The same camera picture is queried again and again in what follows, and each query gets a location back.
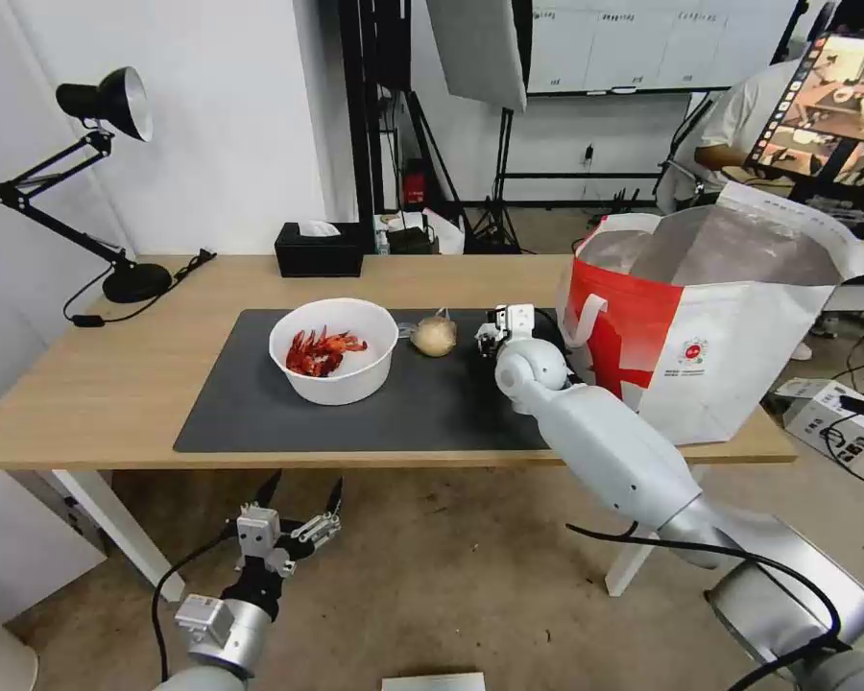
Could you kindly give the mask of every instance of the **white shirt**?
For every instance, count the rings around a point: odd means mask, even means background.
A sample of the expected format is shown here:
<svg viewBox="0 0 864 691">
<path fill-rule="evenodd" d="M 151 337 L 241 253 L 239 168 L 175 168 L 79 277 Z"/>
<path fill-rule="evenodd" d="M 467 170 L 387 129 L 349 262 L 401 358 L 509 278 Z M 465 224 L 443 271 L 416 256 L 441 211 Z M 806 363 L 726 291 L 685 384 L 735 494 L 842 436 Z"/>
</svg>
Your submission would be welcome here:
<svg viewBox="0 0 864 691">
<path fill-rule="evenodd" d="M 682 142 L 675 153 L 675 160 L 705 181 L 706 193 L 719 192 L 727 179 L 696 163 L 694 150 L 726 144 L 741 152 L 750 152 L 799 66 L 799 60 L 779 62 L 737 84 L 720 97 L 706 121 L 695 127 Z M 675 176 L 677 200 L 694 196 L 693 180 L 672 169 L 667 175 Z"/>
</svg>

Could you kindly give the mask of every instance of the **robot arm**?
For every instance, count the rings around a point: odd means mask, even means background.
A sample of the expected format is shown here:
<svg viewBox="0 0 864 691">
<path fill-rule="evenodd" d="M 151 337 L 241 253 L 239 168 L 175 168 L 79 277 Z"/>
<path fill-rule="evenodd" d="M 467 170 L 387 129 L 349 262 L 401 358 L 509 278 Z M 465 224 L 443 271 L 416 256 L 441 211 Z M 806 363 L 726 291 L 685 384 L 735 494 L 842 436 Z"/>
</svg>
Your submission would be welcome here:
<svg viewBox="0 0 864 691">
<path fill-rule="evenodd" d="M 220 598 L 188 595 L 176 623 L 198 664 L 164 681 L 156 691 L 243 691 L 254 676 L 270 625 L 278 617 L 285 579 L 298 561 L 313 555 L 341 529 L 342 480 L 329 495 L 326 509 L 306 523 L 279 519 L 266 498 L 244 506 L 236 519 L 240 546 L 237 582 Z"/>
<path fill-rule="evenodd" d="M 709 502 L 678 449 L 645 420 L 604 389 L 568 383 L 565 358 L 553 344 L 533 337 L 533 325 L 532 305 L 499 306 L 477 342 L 495 359 L 496 385 L 513 408 L 538 421 L 547 444 L 606 507 L 663 539 L 741 550 L 789 567 L 826 594 L 841 622 L 838 639 L 854 643 L 864 632 L 860 583 L 774 516 Z M 677 552 L 705 568 L 724 561 L 706 552 Z M 811 588 L 750 560 L 707 597 L 721 622 L 762 663 L 799 649 L 832 623 Z M 807 690 L 864 689 L 859 651 L 820 653 L 790 671 Z"/>
</svg>

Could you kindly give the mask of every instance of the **person's arm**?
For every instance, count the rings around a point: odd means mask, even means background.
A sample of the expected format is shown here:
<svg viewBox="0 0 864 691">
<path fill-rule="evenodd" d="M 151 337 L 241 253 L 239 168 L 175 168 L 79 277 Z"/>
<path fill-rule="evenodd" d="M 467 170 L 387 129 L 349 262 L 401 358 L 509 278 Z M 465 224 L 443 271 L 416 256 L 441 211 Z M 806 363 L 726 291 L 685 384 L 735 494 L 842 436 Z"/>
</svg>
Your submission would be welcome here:
<svg viewBox="0 0 864 691">
<path fill-rule="evenodd" d="M 729 144 L 701 146 L 694 150 L 694 160 L 711 171 L 719 171 L 729 166 L 741 168 L 747 156 Z"/>
</svg>

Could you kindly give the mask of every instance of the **white and red bag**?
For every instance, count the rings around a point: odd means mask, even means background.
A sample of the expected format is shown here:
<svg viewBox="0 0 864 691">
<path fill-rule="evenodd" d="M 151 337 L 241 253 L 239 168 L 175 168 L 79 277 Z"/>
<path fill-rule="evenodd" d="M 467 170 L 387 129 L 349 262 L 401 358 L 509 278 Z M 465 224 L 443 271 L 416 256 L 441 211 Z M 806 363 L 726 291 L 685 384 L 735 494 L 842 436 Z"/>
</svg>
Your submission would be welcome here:
<svg viewBox="0 0 864 691">
<path fill-rule="evenodd" d="M 815 209 L 738 184 L 667 217 L 603 219 L 561 282 L 577 373 L 676 444 L 730 439 L 864 246 Z"/>
</svg>

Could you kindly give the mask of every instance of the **tissue box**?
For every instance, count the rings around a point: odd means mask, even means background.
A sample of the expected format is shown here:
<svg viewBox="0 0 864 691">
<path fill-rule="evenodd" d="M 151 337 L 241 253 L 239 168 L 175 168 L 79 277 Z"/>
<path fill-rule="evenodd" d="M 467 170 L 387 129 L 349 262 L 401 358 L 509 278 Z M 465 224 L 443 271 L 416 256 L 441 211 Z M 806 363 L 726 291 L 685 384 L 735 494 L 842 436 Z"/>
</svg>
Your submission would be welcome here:
<svg viewBox="0 0 864 691">
<path fill-rule="evenodd" d="M 305 237 L 296 223 L 286 223 L 276 238 L 278 268 L 284 278 L 359 276 L 365 253 L 358 244 L 358 224 L 333 224 L 340 234 Z"/>
<path fill-rule="evenodd" d="M 775 394 L 793 400 L 783 416 L 784 429 L 827 457 L 827 440 L 821 433 L 836 420 L 851 414 L 842 408 L 839 397 L 848 395 L 864 400 L 864 395 L 854 389 L 826 379 L 791 379 L 778 387 Z M 846 419 L 832 427 L 828 444 L 835 457 L 846 465 L 864 458 L 864 416 Z"/>
</svg>

